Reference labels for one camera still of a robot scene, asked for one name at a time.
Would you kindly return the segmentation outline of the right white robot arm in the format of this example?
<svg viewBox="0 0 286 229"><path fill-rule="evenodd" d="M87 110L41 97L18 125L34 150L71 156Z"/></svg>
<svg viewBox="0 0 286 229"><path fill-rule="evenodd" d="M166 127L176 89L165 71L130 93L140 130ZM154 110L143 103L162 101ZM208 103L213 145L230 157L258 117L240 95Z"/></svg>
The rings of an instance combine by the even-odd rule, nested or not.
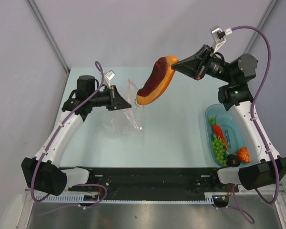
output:
<svg viewBox="0 0 286 229"><path fill-rule="evenodd" d="M247 84L256 76L257 63L257 59L248 53L228 63L217 57L212 47L203 45L194 55L172 65L172 69L195 80L209 75L226 82L218 89L218 101L237 122L251 164L219 169L218 175L210 179L211 188L215 191L222 191L228 183L242 185L247 190L279 185L286 174L286 157L281 157L271 145Z"/></svg>

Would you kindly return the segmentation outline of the clear zip top bag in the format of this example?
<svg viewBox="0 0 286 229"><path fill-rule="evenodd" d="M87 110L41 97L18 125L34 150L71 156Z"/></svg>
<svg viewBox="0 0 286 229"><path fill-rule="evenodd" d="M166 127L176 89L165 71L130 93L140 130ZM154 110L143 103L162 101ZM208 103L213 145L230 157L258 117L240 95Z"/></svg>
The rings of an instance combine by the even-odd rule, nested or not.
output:
<svg viewBox="0 0 286 229"><path fill-rule="evenodd" d="M136 100L138 87L131 80L119 89L120 95L131 104L131 108L118 111L103 111L102 127L108 137L133 134L143 131L144 106Z"/></svg>

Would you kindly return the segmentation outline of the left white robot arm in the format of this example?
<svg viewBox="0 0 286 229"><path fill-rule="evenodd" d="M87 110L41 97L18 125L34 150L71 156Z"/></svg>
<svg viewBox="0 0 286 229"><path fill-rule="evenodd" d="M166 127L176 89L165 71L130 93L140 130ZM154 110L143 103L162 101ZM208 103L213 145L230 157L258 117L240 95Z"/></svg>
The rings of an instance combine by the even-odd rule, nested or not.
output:
<svg viewBox="0 0 286 229"><path fill-rule="evenodd" d="M80 185L87 191L95 187L96 179L89 175L89 170L81 167L60 169L69 142L95 107L117 111L131 108L131 104L118 93L115 85L102 89L95 77L80 76L45 144L34 157L22 161L21 168L32 194L37 190L58 196L68 187Z"/></svg>

